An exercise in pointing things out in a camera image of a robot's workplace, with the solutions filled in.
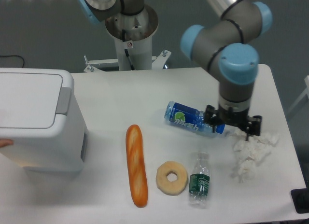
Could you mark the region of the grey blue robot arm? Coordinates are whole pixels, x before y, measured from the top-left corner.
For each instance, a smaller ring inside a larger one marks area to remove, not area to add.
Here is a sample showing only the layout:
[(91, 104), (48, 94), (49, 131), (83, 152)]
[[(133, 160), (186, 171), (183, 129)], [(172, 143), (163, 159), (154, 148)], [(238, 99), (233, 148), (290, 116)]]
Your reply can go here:
[[(144, 0), (78, 0), (87, 18), (104, 22), (114, 38), (120, 70), (152, 67), (152, 36), (158, 27), (156, 12)], [(184, 55), (219, 82), (218, 108), (206, 107), (204, 123), (235, 126), (247, 136), (259, 136), (261, 116), (248, 115), (259, 55), (249, 45), (269, 30), (269, 7), (249, 0), (207, 0), (220, 22), (212, 28), (189, 27), (182, 35)]]

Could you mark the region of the person hand at edge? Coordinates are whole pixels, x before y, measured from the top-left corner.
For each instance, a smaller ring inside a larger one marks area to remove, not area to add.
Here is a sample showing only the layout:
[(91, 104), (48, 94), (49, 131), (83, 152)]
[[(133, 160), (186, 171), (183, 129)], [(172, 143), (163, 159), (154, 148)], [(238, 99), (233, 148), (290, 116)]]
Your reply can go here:
[(11, 139), (0, 139), (0, 147), (11, 146), (14, 144), (14, 141)]

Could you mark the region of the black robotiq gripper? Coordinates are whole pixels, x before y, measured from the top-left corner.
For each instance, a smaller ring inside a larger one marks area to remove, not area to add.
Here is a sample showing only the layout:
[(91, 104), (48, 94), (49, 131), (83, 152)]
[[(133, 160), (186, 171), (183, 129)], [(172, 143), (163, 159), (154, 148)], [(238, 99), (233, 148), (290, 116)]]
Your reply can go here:
[(204, 123), (212, 127), (213, 132), (221, 132), (220, 125), (235, 126), (246, 133), (245, 140), (249, 137), (260, 136), (262, 116), (248, 116), (251, 99), (235, 102), (219, 98), (218, 110), (207, 105), (204, 113)]

